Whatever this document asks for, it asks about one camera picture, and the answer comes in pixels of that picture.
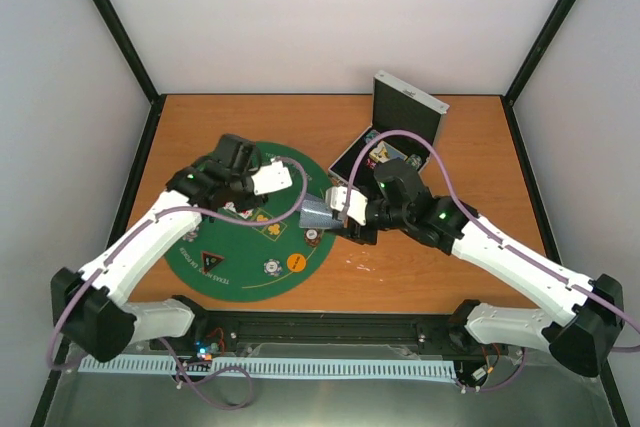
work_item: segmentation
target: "gray wall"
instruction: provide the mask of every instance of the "gray wall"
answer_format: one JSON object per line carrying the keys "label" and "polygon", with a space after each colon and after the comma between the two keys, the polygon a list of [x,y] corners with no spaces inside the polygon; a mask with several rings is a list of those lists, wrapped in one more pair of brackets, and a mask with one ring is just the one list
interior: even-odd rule
{"label": "gray wall", "polygon": [[0,0],[0,424],[48,370],[49,280],[104,249],[148,104],[90,0]]}
{"label": "gray wall", "polygon": [[[640,317],[640,0],[578,0],[516,104],[563,261]],[[619,344],[640,337],[625,328]],[[612,354],[633,425],[640,356]]]}
{"label": "gray wall", "polygon": [[162,92],[502,94],[555,0],[112,0]]}

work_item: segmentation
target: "wooden table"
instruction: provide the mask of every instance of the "wooden table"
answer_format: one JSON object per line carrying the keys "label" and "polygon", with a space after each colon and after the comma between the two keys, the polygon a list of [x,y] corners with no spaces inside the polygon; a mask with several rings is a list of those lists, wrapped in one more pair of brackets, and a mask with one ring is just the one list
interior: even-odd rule
{"label": "wooden table", "polygon": [[[451,107],[436,146],[458,195],[538,252],[542,242],[500,99],[441,96]],[[144,170],[131,223],[172,174],[211,151],[221,134],[298,149],[328,168],[371,120],[368,95],[170,95]],[[435,162],[423,172],[435,194],[446,188]],[[208,309],[449,313],[465,298],[499,306],[532,304],[478,267],[428,249],[398,232],[377,246],[338,238],[329,257],[295,289],[260,302],[224,302],[183,284],[161,259],[133,301],[184,294]]]}

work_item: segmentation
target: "gray floor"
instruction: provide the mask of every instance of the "gray floor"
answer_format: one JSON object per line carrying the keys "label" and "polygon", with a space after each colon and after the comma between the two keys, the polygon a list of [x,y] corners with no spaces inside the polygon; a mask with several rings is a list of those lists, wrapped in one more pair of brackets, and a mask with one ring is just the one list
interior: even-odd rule
{"label": "gray floor", "polygon": [[[513,366],[501,361],[494,379]],[[256,380],[256,399],[242,411],[213,409],[168,376],[65,374],[48,426],[614,426],[599,381],[531,356],[503,391],[460,394],[452,385],[415,381]],[[203,386],[218,400],[239,402],[242,379]]]}

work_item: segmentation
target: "round green felt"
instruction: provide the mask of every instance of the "round green felt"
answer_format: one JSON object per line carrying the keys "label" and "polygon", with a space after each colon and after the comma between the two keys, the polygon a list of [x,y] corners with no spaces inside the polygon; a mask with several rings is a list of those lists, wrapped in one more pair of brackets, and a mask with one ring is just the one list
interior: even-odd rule
{"label": "round green felt", "polygon": [[[323,169],[297,150],[280,144],[258,142],[263,158],[291,157],[302,164],[308,176],[308,192],[324,198],[331,187]],[[300,194],[300,173],[290,169],[293,186],[269,195],[264,207],[254,209],[248,220],[271,219],[286,212]],[[220,213],[240,218],[226,209]],[[323,235],[320,243],[310,247],[304,230],[298,227],[300,214],[294,213],[279,224],[267,227],[243,227],[217,220],[203,221],[197,231],[187,234],[166,253],[171,270],[189,287],[210,297],[239,302],[268,299],[293,289],[308,279],[327,258],[335,237]],[[302,254],[306,267],[293,272],[287,267],[292,254]],[[280,261],[278,277],[265,273],[270,259]]]}

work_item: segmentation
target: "black triangle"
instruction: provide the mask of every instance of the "black triangle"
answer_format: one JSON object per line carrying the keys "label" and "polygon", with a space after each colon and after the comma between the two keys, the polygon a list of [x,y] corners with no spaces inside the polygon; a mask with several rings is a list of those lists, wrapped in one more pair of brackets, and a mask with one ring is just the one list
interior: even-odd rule
{"label": "black triangle", "polygon": [[213,268],[221,263],[224,257],[220,255],[210,254],[209,252],[202,252],[202,271],[208,274]]}

